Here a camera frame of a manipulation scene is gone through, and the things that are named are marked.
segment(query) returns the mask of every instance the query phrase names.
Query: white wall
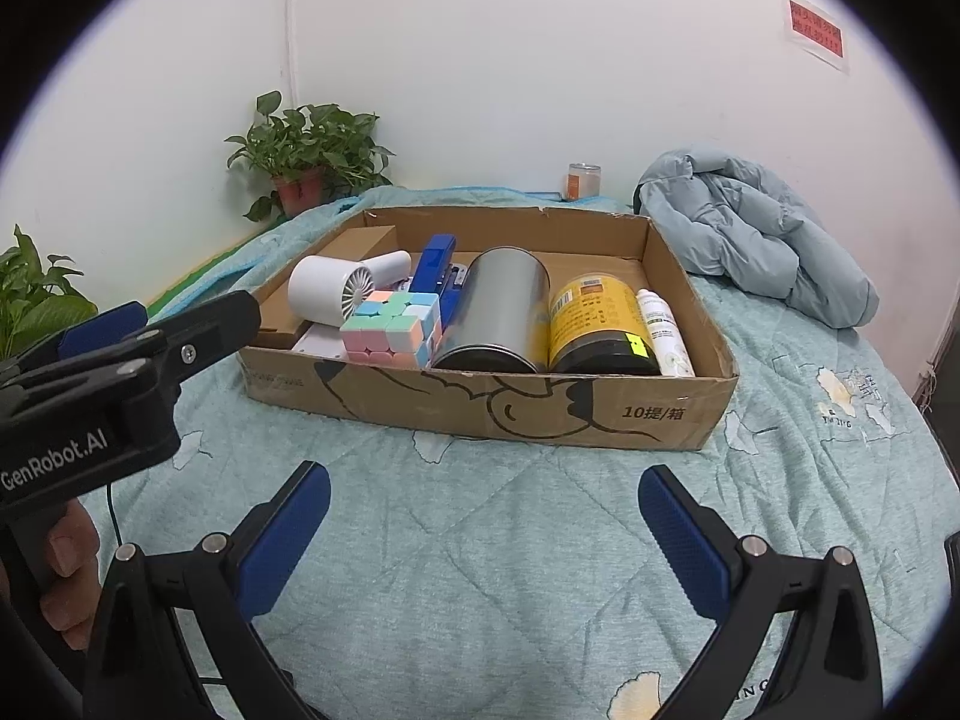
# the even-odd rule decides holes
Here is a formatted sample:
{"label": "white wall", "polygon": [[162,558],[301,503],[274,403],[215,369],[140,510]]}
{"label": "white wall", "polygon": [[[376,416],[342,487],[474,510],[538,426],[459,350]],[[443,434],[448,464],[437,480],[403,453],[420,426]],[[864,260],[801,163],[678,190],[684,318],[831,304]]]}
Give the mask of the white wall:
{"label": "white wall", "polygon": [[851,71],[784,40],[782,0],[292,0],[301,103],[383,117],[413,188],[560,188],[571,161],[629,197],[669,148],[779,172],[880,291],[863,331],[908,391],[960,283],[952,166],[914,95],[846,16]]}
{"label": "white wall", "polygon": [[224,138],[285,90],[286,0],[120,0],[35,101],[0,175],[14,223],[101,308],[149,300],[256,227]]}

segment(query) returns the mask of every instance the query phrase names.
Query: human hand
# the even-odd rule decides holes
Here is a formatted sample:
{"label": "human hand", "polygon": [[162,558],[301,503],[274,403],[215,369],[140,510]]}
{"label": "human hand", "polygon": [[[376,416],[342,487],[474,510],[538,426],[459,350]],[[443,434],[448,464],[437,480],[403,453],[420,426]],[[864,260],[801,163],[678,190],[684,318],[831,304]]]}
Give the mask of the human hand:
{"label": "human hand", "polygon": [[[86,509],[75,498],[66,505],[66,514],[47,535],[45,557],[61,579],[40,599],[43,616],[74,650],[85,650],[90,642],[93,615],[100,600],[99,549],[99,533]],[[1,563],[0,593],[5,597],[10,595]]]}

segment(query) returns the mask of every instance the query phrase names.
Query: barcode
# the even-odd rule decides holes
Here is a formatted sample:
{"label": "barcode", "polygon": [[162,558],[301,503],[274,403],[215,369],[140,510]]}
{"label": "barcode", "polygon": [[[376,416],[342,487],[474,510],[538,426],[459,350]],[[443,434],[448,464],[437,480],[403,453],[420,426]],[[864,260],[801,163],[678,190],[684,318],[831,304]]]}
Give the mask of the barcode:
{"label": "barcode", "polygon": [[567,290],[559,298],[554,301],[553,308],[550,309],[550,319],[553,319],[557,315],[557,312],[563,308],[566,304],[570,303],[573,300],[573,290]]}

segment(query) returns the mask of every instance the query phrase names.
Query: cable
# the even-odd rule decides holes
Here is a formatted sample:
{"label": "cable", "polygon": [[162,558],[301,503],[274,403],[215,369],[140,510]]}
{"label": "cable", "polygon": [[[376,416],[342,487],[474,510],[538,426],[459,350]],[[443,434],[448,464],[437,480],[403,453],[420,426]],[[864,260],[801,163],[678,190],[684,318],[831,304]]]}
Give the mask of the cable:
{"label": "cable", "polygon": [[117,546],[123,543],[120,538],[120,526],[117,524],[117,512],[113,510],[113,483],[107,482],[107,508],[110,509],[110,522],[113,523],[113,534],[117,537]]}

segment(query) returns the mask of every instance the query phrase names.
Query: cylindrical tin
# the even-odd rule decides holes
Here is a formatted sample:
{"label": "cylindrical tin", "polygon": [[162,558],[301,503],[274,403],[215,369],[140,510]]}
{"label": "cylindrical tin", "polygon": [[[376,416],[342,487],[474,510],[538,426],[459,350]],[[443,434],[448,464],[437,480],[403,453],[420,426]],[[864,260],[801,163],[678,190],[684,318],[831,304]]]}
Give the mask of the cylindrical tin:
{"label": "cylindrical tin", "polygon": [[546,371],[550,278],[522,248],[490,248],[467,271],[432,367],[491,373]]}
{"label": "cylindrical tin", "polygon": [[634,293],[609,274],[586,274],[563,286],[550,309],[553,373],[659,373],[653,343]]}

